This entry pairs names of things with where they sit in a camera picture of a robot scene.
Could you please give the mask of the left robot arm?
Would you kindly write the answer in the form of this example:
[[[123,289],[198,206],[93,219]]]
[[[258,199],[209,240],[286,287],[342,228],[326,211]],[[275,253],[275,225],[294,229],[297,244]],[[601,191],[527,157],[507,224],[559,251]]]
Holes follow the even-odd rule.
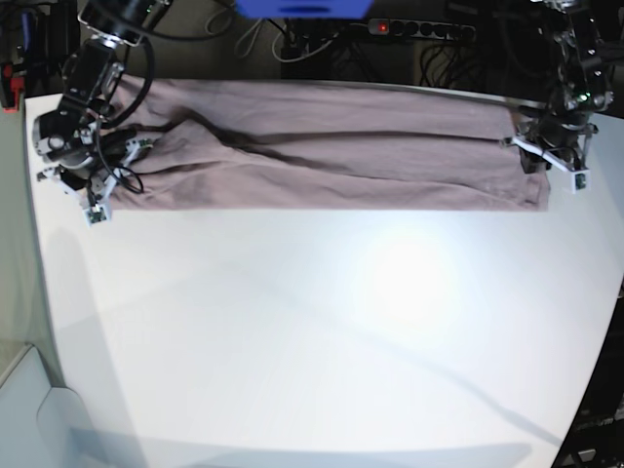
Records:
[[[526,117],[516,132],[500,141],[520,149],[527,174],[557,169],[573,194],[591,186],[587,158],[598,133],[594,114],[613,102],[609,70],[620,48],[604,42],[588,1],[540,1],[544,35],[555,49],[554,83],[541,109],[521,107]]]

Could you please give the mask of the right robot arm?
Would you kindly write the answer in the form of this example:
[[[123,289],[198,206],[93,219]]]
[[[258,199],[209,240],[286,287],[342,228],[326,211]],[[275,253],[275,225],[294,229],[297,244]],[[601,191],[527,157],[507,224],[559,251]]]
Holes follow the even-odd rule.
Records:
[[[110,220],[113,191],[140,194],[144,185],[131,164],[152,148],[124,122],[145,99],[154,79],[155,60],[148,39],[169,10],[168,1],[90,1],[78,20],[93,33],[66,62],[58,107],[33,122],[32,143],[45,167],[40,181],[56,184],[79,205],[90,225]],[[113,97],[126,71],[119,47],[142,47],[147,75],[135,101],[123,110]]]

